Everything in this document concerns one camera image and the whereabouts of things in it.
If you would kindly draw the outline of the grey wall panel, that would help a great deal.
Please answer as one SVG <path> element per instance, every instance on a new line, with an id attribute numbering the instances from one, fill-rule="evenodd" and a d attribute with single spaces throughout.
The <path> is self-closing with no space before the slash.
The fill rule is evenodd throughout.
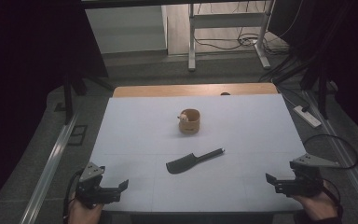
<path id="1" fill-rule="evenodd" d="M 87 9 L 86 14 L 102 54 L 167 48 L 163 6 Z"/>

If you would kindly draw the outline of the wooden cup with animal figure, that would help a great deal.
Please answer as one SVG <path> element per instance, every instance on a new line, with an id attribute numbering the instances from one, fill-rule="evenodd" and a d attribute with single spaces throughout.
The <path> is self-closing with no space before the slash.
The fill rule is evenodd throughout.
<path id="1" fill-rule="evenodd" d="M 179 131 L 184 134 L 195 134 L 200 130 L 200 112 L 197 109 L 183 110 L 179 118 Z"/>

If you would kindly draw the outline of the aluminium floor rail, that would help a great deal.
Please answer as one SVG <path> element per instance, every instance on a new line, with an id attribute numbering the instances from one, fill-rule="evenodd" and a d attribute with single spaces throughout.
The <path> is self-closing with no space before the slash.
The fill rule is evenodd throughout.
<path id="1" fill-rule="evenodd" d="M 19 224 L 35 224 L 43 201 L 46 198 L 48 188 L 62 158 L 62 154 L 67 146 L 71 132 L 75 127 L 78 114 L 75 113 L 69 121 L 62 127 L 61 132 L 50 152 L 43 172 L 34 188 L 34 192 L 24 210 Z"/>
<path id="2" fill-rule="evenodd" d="M 322 123 L 322 130 L 328 136 L 332 148 L 336 153 L 338 160 L 344 165 L 351 165 L 354 159 L 350 156 L 350 146 L 337 138 L 337 132 L 332 123 L 319 111 L 318 103 L 311 91 L 302 91 L 303 97 L 310 103 L 310 111 L 316 119 Z M 347 171 L 349 179 L 358 193 L 358 167 L 351 168 Z"/>

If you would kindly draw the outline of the person's right hand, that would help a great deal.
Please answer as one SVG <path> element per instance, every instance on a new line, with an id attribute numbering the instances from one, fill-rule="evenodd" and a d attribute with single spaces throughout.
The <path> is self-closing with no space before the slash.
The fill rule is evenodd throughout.
<path id="1" fill-rule="evenodd" d="M 336 206 L 334 201 L 323 191 L 313 197 L 296 195 L 293 196 L 293 199 L 299 202 L 303 207 L 302 210 L 294 214 L 295 224 L 313 224 L 310 219 L 310 211 L 312 209 L 322 206 Z"/>

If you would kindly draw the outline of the white metal stand frame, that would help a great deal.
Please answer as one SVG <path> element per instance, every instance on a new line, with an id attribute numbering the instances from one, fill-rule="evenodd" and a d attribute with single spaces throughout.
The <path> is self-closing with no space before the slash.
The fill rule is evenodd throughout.
<path id="1" fill-rule="evenodd" d="M 189 16 L 189 52 L 188 70 L 196 70 L 195 31 L 197 29 L 259 27 L 257 40 L 253 40 L 257 56 L 264 69 L 270 69 L 270 63 L 263 49 L 263 40 L 268 28 L 269 18 L 272 15 L 275 0 L 269 0 L 264 12 L 246 12 L 234 14 L 195 15 L 194 5 L 188 5 Z"/>

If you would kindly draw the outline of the white table cover sheet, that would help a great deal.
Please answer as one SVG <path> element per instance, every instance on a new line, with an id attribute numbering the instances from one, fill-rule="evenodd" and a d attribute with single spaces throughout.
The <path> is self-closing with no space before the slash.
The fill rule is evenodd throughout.
<path id="1" fill-rule="evenodd" d="M 200 130 L 179 131 L 180 113 L 200 112 Z M 190 153 L 223 155 L 172 175 L 166 163 Z M 128 188 L 110 211 L 277 212 L 297 210 L 266 174 L 291 179 L 289 162 L 305 148 L 279 94 L 129 97 L 109 100 L 91 161 L 102 185 Z"/>

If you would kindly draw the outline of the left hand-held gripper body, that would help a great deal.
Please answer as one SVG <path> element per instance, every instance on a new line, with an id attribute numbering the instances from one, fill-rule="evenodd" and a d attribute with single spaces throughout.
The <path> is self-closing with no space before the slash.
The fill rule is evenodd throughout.
<path id="1" fill-rule="evenodd" d="M 103 173 L 103 166 L 100 167 L 89 162 L 76 184 L 76 198 L 88 209 L 93 209 L 95 204 L 103 202 L 102 188 L 100 187 Z"/>

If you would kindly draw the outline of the black stand with legs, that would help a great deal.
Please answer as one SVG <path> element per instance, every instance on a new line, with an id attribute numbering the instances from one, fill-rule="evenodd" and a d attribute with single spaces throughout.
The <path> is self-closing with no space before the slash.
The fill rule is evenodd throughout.
<path id="1" fill-rule="evenodd" d="M 328 119 L 326 112 L 327 82 L 328 75 L 325 63 L 317 59 L 310 61 L 306 74 L 300 81 L 300 87 L 302 90 L 308 91 L 314 84 L 317 84 L 318 110 L 324 119 Z"/>

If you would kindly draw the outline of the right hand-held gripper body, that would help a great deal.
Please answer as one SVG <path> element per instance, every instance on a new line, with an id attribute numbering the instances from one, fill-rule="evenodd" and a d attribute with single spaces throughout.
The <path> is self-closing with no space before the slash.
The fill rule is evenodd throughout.
<path id="1" fill-rule="evenodd" d="M 322 191 L 324 182 L 320 173 L 321 168 L 338 168 L 336 161 L 329 161 L 309 153 L 304 154 L 289 162 L 290 168 L 295 174 L 292 187 L 288 195 L 300 195 L 313 197 Z"/>

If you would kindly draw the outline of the black tripod stand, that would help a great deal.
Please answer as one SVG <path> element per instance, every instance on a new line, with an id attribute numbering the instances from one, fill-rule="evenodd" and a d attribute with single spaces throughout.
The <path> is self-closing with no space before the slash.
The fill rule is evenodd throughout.
<path id="1" fill-rule="evenodd" d="M 102 80 L 100 77 L 92 76 L 85 72 L 65 73 L 62 77 L 65 105 L 65 125 L 67 125 L 74 116 L 72 91 L 75 91 L 77 95 L 85 95 L 87 93 L 87 87 L 84 79 L 88 79 L 109 91 L 115 90 L 111 84 Z"/>

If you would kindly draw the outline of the person's left hand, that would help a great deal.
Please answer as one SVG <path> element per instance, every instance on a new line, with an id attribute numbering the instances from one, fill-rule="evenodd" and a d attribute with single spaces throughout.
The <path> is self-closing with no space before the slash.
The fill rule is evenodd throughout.
<path id="1" fill-rule="evenodd" d="M 103 211 L 103 205 L 96 204 L 92 209 L 88 209 L 73 193 L 68 209 L 68 224 L 98 224 Z"/>

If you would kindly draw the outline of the black floor bracket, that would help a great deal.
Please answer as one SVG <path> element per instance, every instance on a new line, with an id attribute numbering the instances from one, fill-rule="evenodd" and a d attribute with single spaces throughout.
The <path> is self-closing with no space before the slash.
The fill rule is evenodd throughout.
<path id="1" fill-rule="evenodd" d="M 67 145 L 74 147 L 82 146 L 86 137 L 87 129 L 87 125 L 75 125 L 70 134 Z"/>

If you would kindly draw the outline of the white power strip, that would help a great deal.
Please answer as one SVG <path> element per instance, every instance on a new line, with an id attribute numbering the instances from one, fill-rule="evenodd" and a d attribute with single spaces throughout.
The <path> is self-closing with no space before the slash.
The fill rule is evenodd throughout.
<path id="1" fill-rule="evenodd" d="M 294 108 L 295 113 L 305 120 L 312 128 L 317 128 L 322 125 L 322 123 L 317 120 L 310 112 L 305 111 L 301 105 L 298 105 Z"/>

